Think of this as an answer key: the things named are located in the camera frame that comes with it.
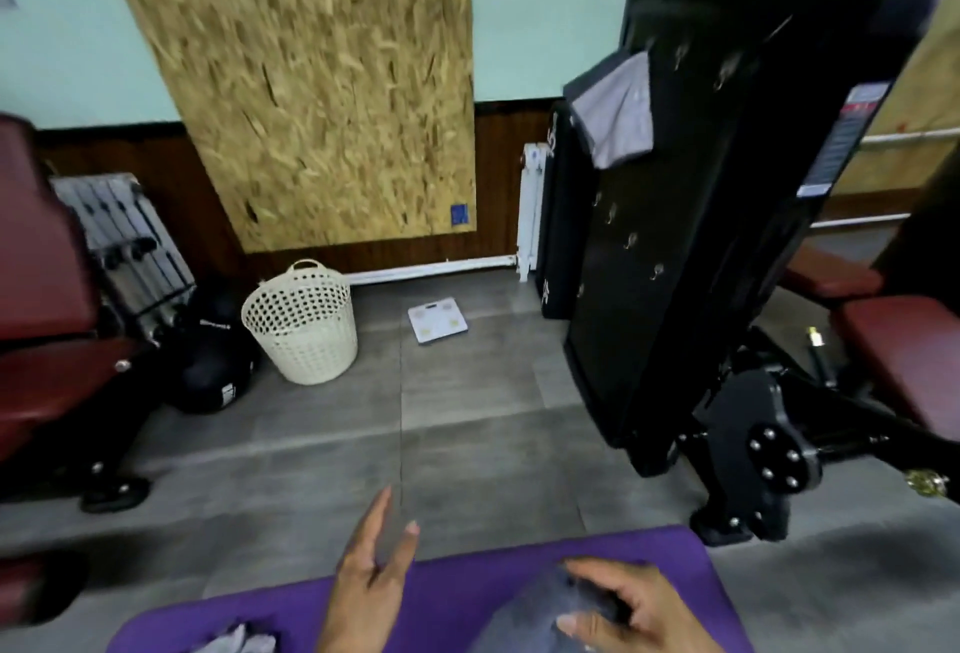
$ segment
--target hand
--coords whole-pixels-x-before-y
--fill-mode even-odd
[[[563,614],[560,631],[601,653],[723,653],[677,590],[653,565],[593,558],[567,560],[570,575],[616,593],[630,606],[627,627],[597,611]]]
[[[317,653],[381,653],[387,645],[420,535],[420,527],[411,521],[390,562],[377,565],[377,540],[391,496],[389,486],[376,495],[343,551]]]

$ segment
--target laundry basket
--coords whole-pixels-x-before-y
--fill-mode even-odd
[[[310,258],[260,284],[241,319],[283,377],[300,385],[333,380],[357,356],[351,285]]]

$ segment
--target osb panel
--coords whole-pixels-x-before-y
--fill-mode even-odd
[[[953,151],[952,140],[929,140],[883,149],[861,149],[846,166],[833,195],[919,188]]]
[[[941,0],[930,29],[873,121],[874,135],[960,127],[960,0]]]
[[[127,2],[248,253],[474,230],[471,0]]]

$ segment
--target gray tile floor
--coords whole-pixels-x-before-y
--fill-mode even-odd
[[[883,231],[822,237],[869,259]],[[453,296],[470,330],[419,346],[404,309]],[[489,271],[362,287],[356,363],[318,387],[264,370],[217,416],[154,414],[130,460],[155,487],[139,508],[81,514],[75,502],[0,506],[0,553],[89,552],[87,591],[59,619],[0,633],[5,653],[102,653],[133,615],[332,572],[354,522],[386,483],[421,558],[682,524],[704,499],[680,463],[642,480],[606,448],[531,284]],[[823,310],[777,292],[762,325],[787,347]],[[960,509],[919,498],[892,468],[831,466],[794,504],[786,542],[713,552],[764,651],[956,650]]]

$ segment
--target basket handle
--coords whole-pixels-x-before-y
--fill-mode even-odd
[[[287,274],[297,269],[297,264],[313,264],[314,267],[318,269],[326,269],[327,267],[320,263],[315,258],[299,258],[296,259],[289,267],[287,267]]]

